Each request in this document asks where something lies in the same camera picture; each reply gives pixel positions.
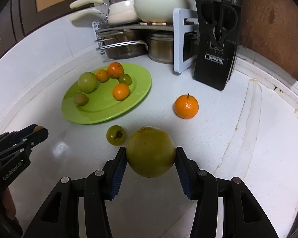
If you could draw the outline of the left human hand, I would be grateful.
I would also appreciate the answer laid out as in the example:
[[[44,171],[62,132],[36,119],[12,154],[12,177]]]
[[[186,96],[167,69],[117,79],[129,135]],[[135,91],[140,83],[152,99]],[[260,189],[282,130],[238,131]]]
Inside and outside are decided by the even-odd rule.
[[[2,195],[0,195],[0,199],[2,200],[0,205],[4,207],[7,217],[14,220],[16,216],[16,208],[9,187],[2,193]]]

